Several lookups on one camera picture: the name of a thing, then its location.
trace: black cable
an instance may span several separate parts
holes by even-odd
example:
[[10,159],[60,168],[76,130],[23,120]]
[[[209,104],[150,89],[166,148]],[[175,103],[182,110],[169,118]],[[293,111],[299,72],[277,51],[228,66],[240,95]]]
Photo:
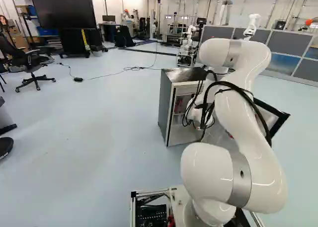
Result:
[[208,70],[207,73],[212,73],[212,74],[213,74],[214,81],[218,81],[217,74],[216,74],[214,71]]
[[76,78],[75,76],[73,76],[72,74],[71,74],[71,67],[70,66],[68,66],[68,65],[64,65],[64,64],[62,64],[62,62],[60,62],[60,63],[51,63],[51,64],[53,64],[53,65],[61,65],[61,66],[63,66],[63,67],[68,67],[69,69],[70,69],[70,76],[71,77],[73,77],[73,78]]
[[92,79],[97,79],[97,78],[101,78],[101,77],[106,77],[106,76],[114,76],[114,75],[118,75],[122,72],[126,72],[126,71],[140,71],[140,70],[144,70],[144,69],[148,69],[148,70],[161,70],[161,69],[156,69],[156,68],[152,68],[156,61],[157,61],[157,50],[158,50],[158,41],[156,41],[156,55],[155,55],[155,60],[152,63],[152,65],[148,66],[148,67],[139,67],[139,66],[135,66],[135,67],[125,67],[123,68],[123,71],[117,72],[117,73],[113,73],[113,74],[107,74],[107,75],[103,75],[103,76],[97,76],[97,77],[93,77],[90,78],[88,80],[92,80]]
[[198,95],[199,95],[199,93],[200,93],[200,90],[201,90],[201,88],[202,88],[202,85],[203,85],[203,80],[200,80],[199,81],[199,83],[198,83],[198,86],[197,86],[197,90],[196,90],[196,92],[195,92],[195,95],[194,95],[194,97],[193,97],[193,99],[192,99],[192,102],[189,104],[189,106],[186,108],[186,110],[185,110],[185,113],[183,114],[183,117],[182,117],[182,125],[184,126],[184,127],[187,127],[188,125],[190,125],[191,123],[193,124],[193,126],[194,126],[194,123],[193,123],[193,120],[190,120],[190,121],[188,121],[188,119],[187,119],[187,117],[188,117],[188,114],[189,114],[189,111],[190,111],[190,109],[191,109],[191,107],[195,104],[195,100],[197,99],[197,97],[198,97]]
[[208,86],[208,88],[206,89],[206,91],[204,93],[203,104],[202,104],[203,108],[202,108],[202,117],[201,117],[201,128],[204,129],[203,125],[205,124],[205,116],[207,114],[207,98],[208,98],[209,90],[212,87],[216,86],[216,85],[224,85],[224,86],[227,86],[227,87],[235,90],[237,93],[239,93],[249,103],[249,105],[254,109],[255,113],[257,114],[258,118],[260,119],[260,121],[261,121],[261,123],[262,123],[262,125],[264,127],[264,130],[265,130],[265,133],[266,133],[265,138],[266,138],[268,144],[270,146],[272,146],[272,140],[271,140],[271,136],[270,136],[270,133],[269,133],[268,126],[266,124],[266,121],[265,121],[264,117],[262,116],[262,114],[260,113],[259,109],[257,108],[257,106],[254,104],[254,102],[251,100],[251,98],[243,91],[243,89],[241,89],[237,85],[235,85],[233,83],[230,83],[230,82],[227,82],[227,81],[214,82],[214,83],[210,84]]

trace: light blue floor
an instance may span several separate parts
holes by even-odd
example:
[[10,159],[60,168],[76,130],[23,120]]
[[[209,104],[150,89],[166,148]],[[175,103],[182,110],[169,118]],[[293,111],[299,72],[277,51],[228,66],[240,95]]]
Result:
[[[102,57],[56,61],[88,79],[148,66],[154,57],[114,49]],[[175,57],[157,56],[154,68],[174,67]],[[4,75],[5,105],[19,127],[7,134],[14,149],[0,162],[1,226],[127,227],[132,190],[182,183],[184,147],[167,149],[157,125],[160,71],[128,71],[83,83],[73,82],[68,68],[59,65],[36,72],[42,74],[57,82],[41,82],[41,91],[29,85],[21,93],[14,87],[28,74]],[[314,225],[318,89],[259,76],[254,94],[292,114],[273,140],[289,200],[280,213],[261,217],[268,227]]]

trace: power cord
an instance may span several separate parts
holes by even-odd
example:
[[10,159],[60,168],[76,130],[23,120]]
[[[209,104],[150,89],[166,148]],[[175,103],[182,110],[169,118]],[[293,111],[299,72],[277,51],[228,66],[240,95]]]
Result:
[[63,66],[63,67],[68,67],[68,68],[70,69],[69,75],[70,75],[71,77],[73,77],[73,78],[76,78],[75,76],[73,76],[73,75],[71,74],[71,67],[70,67],[70,66],[64,65],[64,64],[62,64],[62,62],[60,62],[60,63],[51,63],[51,64],[53,64],[53,65],[61,65],[61,66]]
[[[140,70],[145,70],[145,69],[148,69],[148,70],[161,70],[161,69],[156,69],[156,68],[152,68],[156,61],[157,61],[157,51],[158,51],[158,41],[156,41],[156,55],[155,55],[155,60],[154,62],[148,66],[148,67],[139,67],[139,66],[135,66],[135,67],[125,67],[123,68],[122,71],[120,72],[117,72],[117,73],[112,73],[112,74],[106,74],[106,75],[102,75],[102,76],[97,76],[97,77],[93,77],[93,78],[90,78],[90,79],[87,79],[87,80],[93,80],[93,79],[98,79],[98,78],[102,78],[102,77],[106,77],[106,76],[114,76],[114,75],[118,75],[120,73],[123,73],[123,72],[127,72],[127,71],[140,71]],[[64,66],[64,67],[68,67],[70,69],[70,72],[69,72],[69,75],[74,79],[74,81],[77,81],[77,82],[82,82],[83,81],[83,78],[79,78],[79,77],[76,77],[76,76],[73,76],[72,73],[71,73],[71,66],[68,66],[68,65],[64,65],[62,64],[61,62],[60,63],[52,63],[54,65],[61,65],[61,66]]]
[[97,77],[93,77],[93,78],[90,78],[88,80],[92,80],[92,79],[98,79],[98,78],[102,78],[102,77],[106,77],[106,76],[114,76],[114,75],[118,75],[122,72],[127,72],[127,71],[140,71],[140,70],[145,70],[145,69],[148,69],[148,70],[161,70],[161,69],[156,69],[156,68],[152,68],[156,61],[157,61],[157,51],[158,51],[158,41],[156,41],[156,55],[155,55],[155,60],[154,62],[148,66],[148,67],[139,67],[139,66],[135,66],[135,67],[125,67],[123,68],[122,71],[120,72],[117,72],[117,73],[113,73],[113,74],[107,74],[107,75],[102,75],[102,76],[97,76]]

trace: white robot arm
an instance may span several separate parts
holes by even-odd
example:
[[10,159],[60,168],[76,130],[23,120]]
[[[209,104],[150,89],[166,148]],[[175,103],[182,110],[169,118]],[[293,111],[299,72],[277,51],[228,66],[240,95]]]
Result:
[[[220,75],[244,89],[252,98],[254,79],[271,60],[269,48],[259,42],[209,39],[200,48],[200,60],[224,69],[228,61],[235,72]],[[208,91],[207,103],[215,102],[215,113],[220,124],[233,136],[238,151],[205,143],[190,144],[181,158],[183,184],[192,198],[197,216],[210,226],[222,226],[235,213],[235,207],[260,213],[281,210],[287,200],[284,171],[271,146],[262,134],[249,103],[235,90],[218,92],[229,87],[216,85],[207,90],[212,79],[207,77],[203,95]],[[203,102],[198,96],[195,105]],[[202,112],[192,115],[200,120]]]
[[187,47],[192,46],[191,37],[192,37],[192,33],[195,32],[196,30],[197,30],[197,28],[195,26],[190,25],[187,32],[183,33],[183,34],[187,35],[187,38],[182,41],[183,46],[187,46]]
[[244,40],[249,41],[251,36],[254,36],[257,28],[259,27],[260,24],[260,15],[259,14],[251,14],[249,16],[249,25],[247,29],[243,32],[244,36],[247,36]]

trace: computer monitor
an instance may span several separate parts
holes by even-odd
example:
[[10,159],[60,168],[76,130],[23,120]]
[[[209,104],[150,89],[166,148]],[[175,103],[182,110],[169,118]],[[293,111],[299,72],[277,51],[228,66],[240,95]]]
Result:
[[103,15],[104,22],[116,22],[115,15]]
[[92,0],[32,0],[43,28],[95,29]]

